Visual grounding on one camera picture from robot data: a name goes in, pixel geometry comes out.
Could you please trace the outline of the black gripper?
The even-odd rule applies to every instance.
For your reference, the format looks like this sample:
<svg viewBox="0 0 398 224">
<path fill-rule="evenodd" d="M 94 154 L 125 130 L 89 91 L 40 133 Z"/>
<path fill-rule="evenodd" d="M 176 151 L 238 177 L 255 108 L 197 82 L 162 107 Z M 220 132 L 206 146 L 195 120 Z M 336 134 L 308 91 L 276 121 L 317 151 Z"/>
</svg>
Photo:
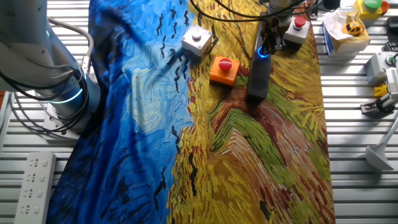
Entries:
<svg viewBox="0 0 398 224">
<path fill-rule="evenodd" d="M 270 51 L 270 44 L 274 44 L 274 53 L 282 48 L 281 43 L 283 42 L 283 32 L 280 24 L 280 17 L 268 17 L 262 21 L 262 41 L 264 52 L 266 54 Z"/>
</svg>

